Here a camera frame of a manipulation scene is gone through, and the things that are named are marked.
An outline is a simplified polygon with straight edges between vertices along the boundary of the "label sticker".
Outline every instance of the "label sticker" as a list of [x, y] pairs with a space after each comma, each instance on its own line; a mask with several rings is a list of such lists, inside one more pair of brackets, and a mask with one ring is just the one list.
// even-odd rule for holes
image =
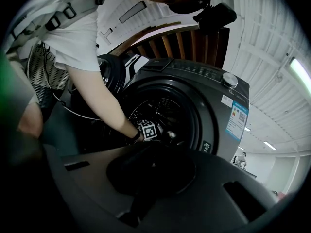
[[247, 121], [247, 115], [248, 109], [234, 101], [230, 119], [225, 131], [232, 135], [235, 139], [241, 140]]
[[233, 100], [231, 98], [227, 97], [226, 95], [223, 95], [222, 103], [232, 108], [232, 102]]
[[208, 143], [207, 141], [203, 141], [201, 151], [203, 151], [205, 153], [209, 153], [210, 147], [211, 147], [210, 143]]

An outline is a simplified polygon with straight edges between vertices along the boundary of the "washing machine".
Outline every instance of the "washing machine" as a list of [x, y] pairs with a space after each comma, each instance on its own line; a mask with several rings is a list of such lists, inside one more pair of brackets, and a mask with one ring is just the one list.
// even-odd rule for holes
[[231, 161], [248, 117], [249, 84], [210, 65], [152, 59], [125, 86], [120, 104], [136, 127], [153, 122], [158, 140]]

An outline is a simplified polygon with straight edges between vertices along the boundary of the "white ceiling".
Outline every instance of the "white ceiling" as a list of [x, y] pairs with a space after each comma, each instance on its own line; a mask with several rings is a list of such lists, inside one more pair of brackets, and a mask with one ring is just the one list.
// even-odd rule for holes
[[[141, 0], [107, 0], [99, 11], [100, 53], [106, 53], [148, 26], [181, 21], [166, 5], [146, 1], [147, 9], [124, 24], [119, 18]], [[308, 40], [283, 0], [213, 0], [227, 3], [238, 18], [228, 25], [230, 37], [224, 69], [250, 84], [250, 110], [240, 146], [254, 153], [289, 153], [311, 150], [311, 98], [289, 70], [296, 57], [311, 73]], [[104, 41], [101, 33], [113, 33]], [[268, 141], [276, 151], [263, 142]]]

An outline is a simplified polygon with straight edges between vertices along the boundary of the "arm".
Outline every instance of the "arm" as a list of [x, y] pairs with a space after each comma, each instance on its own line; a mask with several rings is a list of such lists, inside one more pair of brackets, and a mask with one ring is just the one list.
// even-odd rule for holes
[[133, 138], [138, 130], [125, 117], [117, 99], [103, 83], [99, 71], [84, 71], [66, 65], [74, 85], [93, 112], [108, 126]]

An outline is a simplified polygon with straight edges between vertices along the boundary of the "dial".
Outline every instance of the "dial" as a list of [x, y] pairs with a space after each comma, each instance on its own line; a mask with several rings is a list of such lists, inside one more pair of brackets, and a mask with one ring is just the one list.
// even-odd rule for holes
[[235, 88], [237, 87], [239, 81], [232, 73], [226, 72], [223, 74], [223, 83], [230, 88]]

